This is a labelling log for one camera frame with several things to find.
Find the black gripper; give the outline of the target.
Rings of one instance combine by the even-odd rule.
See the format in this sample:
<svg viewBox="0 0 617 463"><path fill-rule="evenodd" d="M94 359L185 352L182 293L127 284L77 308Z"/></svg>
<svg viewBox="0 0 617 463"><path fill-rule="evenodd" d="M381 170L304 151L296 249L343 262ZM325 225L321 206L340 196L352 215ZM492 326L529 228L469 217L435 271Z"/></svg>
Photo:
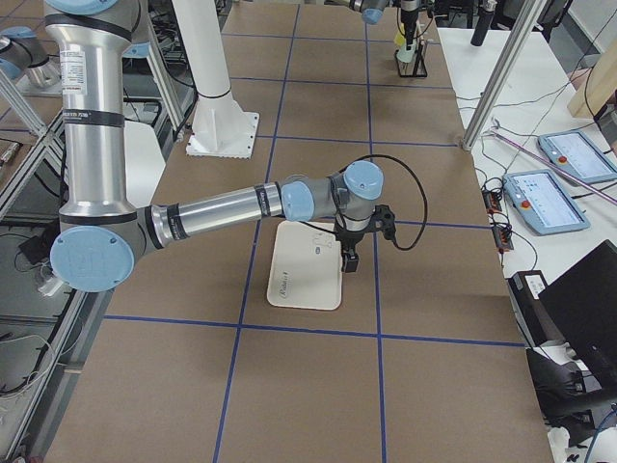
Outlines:
<svg viewBox="0 0 617 463"><path fill-rule="evenodd" d="M364 235L365 231L350 231L335 222L335 238L340 243L343 273L357 271L360 257L356 254L356 246L362 241Z"/></svg>
<svg viewBox="0 0 617 463"><path fill-rule="evenodd" d="M405 47L411 48L415 41L416 24L420 9L419 0L400 1L400 19L404 26Z"/></svg>

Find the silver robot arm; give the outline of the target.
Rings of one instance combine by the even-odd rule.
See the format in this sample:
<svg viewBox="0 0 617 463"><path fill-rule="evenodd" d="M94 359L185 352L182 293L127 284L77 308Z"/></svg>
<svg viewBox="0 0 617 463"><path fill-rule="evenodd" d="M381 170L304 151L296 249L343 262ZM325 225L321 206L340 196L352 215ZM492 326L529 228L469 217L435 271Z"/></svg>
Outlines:
<svg viewBox="0 0 617 463"><path fill-rule="evenodd" d="M411 46L416 42L416 24L419 16L420 1L348 0L340 1L340 4L345 5L354 12L360 13L362 20L370 25L375 25L379 22L386 7L394 6L403 26L401 35L404 37L405 45Z"/></svg>
<svg viewBox="0 0 617 463"><path fill-rule="evenodd" d="M269 217L333 217L343 268L356 268L357 244L387 221L377 165L358 160L325 178L295 176L192 203L137 207L126 194L122 58L148 31L147 4L49 1L45 25L60 51L68 167L68 198L50 251L58 278L106 291L153 250Z"/></svg>

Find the second grey robot arm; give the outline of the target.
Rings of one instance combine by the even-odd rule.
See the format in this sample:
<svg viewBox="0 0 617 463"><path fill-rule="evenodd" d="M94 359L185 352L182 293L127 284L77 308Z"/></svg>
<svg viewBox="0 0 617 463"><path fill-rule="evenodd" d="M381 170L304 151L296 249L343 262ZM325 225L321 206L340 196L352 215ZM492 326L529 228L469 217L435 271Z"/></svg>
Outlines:
<svg viewBox="0 0 617 463"><path fill-rule="evenodd" d="M62 93L59 66L29 27L14 26L1 31L1 70L27 94Z"/></svg>

